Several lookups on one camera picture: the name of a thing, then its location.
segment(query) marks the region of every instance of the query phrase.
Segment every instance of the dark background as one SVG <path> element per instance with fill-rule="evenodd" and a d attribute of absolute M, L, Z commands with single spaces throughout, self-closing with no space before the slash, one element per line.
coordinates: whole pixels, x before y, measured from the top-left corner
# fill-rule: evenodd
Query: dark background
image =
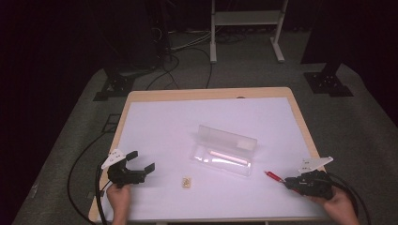
<path fill-rule="evenodd" d="M 210 1 L 171 2 L 165 15 L 169 29 L 209 28 Z M 218 8 L 229 4 L 217 2 Z M 2 1 L 0 217 L 5 223 L 14 219 L 91 76 L 110 64 L 154 66 L 161 52 L 150 26 L 159 22 L 158 3 Z M 232 4 L 236 10 L 271 9 L 280 1 Z M 313 27 L 302 63 L 342 59 L 397 124 L 395 18 L 392 1 L 292 0 L 283 29 Z"/>

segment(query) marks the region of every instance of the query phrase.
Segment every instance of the transparent container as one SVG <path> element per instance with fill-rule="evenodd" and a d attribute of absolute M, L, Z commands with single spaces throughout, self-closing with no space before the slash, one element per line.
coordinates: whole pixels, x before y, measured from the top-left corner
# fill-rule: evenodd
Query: transparent container
<path fill-rule="evenodd" d="M 192 159 L 207 166 L 249 176 L 257 140 L 200 125 Z"/>

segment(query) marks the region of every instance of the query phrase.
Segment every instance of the table leg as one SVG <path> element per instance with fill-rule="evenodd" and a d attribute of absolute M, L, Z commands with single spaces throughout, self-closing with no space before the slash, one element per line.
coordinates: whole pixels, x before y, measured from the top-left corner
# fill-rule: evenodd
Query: table leg
<path fill-rule="evenodd" d="M 211 1 L 211 40 L 210 40 L 210 63 L 217 62 L 216 53 L 216 4 L 215 0 Z"/>
<path fill-rule="evenodd" d="M 288 2 L 289 2 L 288 0 L 284 0 L 283 1 L 282 8 L 281 8 L 281 13 L 279 14 L 278 25 L 276 27 L 275 37 L 271 37 L 270 38 L 271 39 L 271 43 L 272 43 L 272 48 L 274 49 L 274 52 L 276 54 L 276 57 L 278 58 L 278 62 L 279 63 L 283 63 L 284 62 L 284 57 L 283 57 L 281 48 L 279 47 L 278 40 L 279 40 L 279 36 L 281 34 L 281 31 L 282 31 L 284 14 L 286 13 L 286 8 L 287 8 L 287 3 Z"/>

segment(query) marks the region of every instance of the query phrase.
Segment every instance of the small wooden block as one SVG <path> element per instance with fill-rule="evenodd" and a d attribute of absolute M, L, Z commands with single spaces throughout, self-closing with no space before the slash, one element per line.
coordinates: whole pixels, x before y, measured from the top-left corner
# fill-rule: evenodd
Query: small wooden block
<path fill-rule="evenodd" d="M 183 188 L 190 188 L 191 187 L 191 178 L 190 177 L 182 178 L 182 187 Z"/>

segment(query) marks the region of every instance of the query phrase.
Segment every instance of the white metal frame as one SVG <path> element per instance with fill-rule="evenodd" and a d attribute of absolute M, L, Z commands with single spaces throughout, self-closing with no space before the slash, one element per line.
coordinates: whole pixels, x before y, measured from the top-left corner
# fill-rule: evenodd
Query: white metal frame
<path fill-rule="evenodd" d="M 276 24 L 275 36 L 270 38 L 272 48 L 279 63 L 284 62 L 284 57 L 279 47 L 278 40 L 281 34 L 284 15 L 288 0 L 283 0 L 281 10 L 268 11 L 220 11 L 216 12 L 215 0 L 211 1 L 211 41 L 210 62 L 217 62 L 216 52 L 216 26 L 217 25 L 259 25 Z"/>
<path fill-rule="evenodd" d="M 156 225 L 167 225 L 167 222 L 157 222 Z"/>

